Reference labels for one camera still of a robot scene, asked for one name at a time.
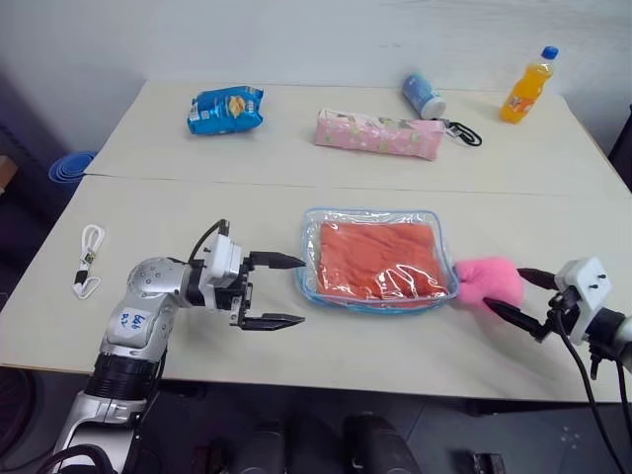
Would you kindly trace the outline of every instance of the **blue chip bag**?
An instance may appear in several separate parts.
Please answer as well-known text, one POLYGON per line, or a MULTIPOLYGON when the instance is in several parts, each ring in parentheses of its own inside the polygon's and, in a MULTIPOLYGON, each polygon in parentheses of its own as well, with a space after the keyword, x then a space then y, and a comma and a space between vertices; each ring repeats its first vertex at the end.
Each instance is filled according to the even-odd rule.
POLYGON ((200 92, 193 100, 187 124, 196 135, 215 135, 254 128, 264 121, 259 105, 264 91, 239 86, 200 92))

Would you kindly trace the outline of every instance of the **blue bottle cap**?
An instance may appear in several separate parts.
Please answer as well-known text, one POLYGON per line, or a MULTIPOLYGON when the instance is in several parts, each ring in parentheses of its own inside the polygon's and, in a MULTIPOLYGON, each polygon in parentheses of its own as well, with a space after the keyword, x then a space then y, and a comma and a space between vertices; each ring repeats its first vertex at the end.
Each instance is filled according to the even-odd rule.
POLYGON ((544 59, 555 59, 555 56, 557 56, 558 52, 560 52, 560 50, 557 47, 546 46, 544 49, 542 49, 542 57, 544 59))

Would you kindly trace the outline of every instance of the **black lanyard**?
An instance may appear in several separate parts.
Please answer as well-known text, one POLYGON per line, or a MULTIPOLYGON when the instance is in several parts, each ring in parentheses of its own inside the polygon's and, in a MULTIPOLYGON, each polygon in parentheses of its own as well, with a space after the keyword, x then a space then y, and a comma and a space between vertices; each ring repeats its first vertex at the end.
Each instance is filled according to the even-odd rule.
POLYGON ((450 121, 447 118, 440 118, 445 124, 445 132, 454 138, 460 138, 463 143, 469 146, 481 146, 483 138, 469 126, 465 126, 459 121, 450 121))

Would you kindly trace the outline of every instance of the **white cable clip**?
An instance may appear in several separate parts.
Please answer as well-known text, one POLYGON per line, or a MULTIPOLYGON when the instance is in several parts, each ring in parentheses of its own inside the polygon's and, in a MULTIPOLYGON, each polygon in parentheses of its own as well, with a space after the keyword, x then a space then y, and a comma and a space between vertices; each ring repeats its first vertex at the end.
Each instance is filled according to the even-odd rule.
POLYGON ((90 297, 101 284, 101 279, 98 276, 88 277, 88 271, 95 261, 97 251, 105 238, 106 229, 95 224, 86 225, 81 233, 81 259, 75 282, 72 285, 72 291, 79 299, 90 297))

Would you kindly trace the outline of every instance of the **white table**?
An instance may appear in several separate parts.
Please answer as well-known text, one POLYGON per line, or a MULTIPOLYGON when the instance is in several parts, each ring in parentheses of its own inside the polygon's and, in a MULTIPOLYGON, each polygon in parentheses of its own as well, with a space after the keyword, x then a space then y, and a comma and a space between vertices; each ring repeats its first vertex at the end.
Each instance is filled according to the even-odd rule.
MULTIPOLYGON (((128 272, 153 256, 185 258, 219 217, 244 250, 299 253, 303 211, 315 205, 429 208, 455 260, 504 255, 556 271, 598 252, 614 282, 608 306, 632 312, 632 199, 348 190, 87 177, 0 314, 0 362, 92 370, 128 272), (253 203, 269 212, 255 212, 253 203), (282 213, 283 219, 277 219, 282 213), (87 223, 108 230, 85 301, 70 289, 87 223)), ((375 316, 308 303, 292 272, 256 270, 253 311, 302 315, 275 333, 247 333, 225 317, 181 311, 165 375, 193 380, 383 390, 443 396, 585 401, 559 338, 533 342, 489 314, 452 303, 420 315, 375 316)), ((527 288, 523 308, 542 317, 552 293, 527 288)), ((580 347, 589 361, 586 345, 580 347)), ((599 401, 616 401, 616 373, 599 369, 599 401)))
POLYGON ((193 136, 191 99, 213 83, 145 84, 88 173, 208 183, 627 198, 630 193, 571 114, 544 94, 520 125, 498 118, 506 93, 442 92, 446 116, 484 139, 445 139, 438 159, 315 146, 321 108, 391 118, 415 113, 393 89, 261 86, 264 123, 248 133, 193 136))

